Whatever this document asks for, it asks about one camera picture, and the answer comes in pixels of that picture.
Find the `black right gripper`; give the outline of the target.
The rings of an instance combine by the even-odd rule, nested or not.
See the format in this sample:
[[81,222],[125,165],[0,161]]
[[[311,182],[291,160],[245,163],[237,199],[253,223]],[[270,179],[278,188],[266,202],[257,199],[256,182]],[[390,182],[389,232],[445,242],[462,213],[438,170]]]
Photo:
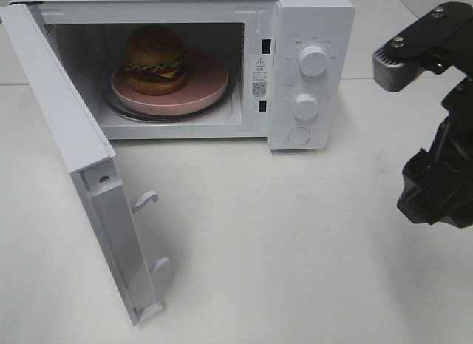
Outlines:
[[398,209],[414,224],[472,225],[472,6],[438,5],[372,54],[374,79],[399,92],[425,71],[450,67],[465,74],[442,100],[449,117],[428,151],[420,149],[402,170]]

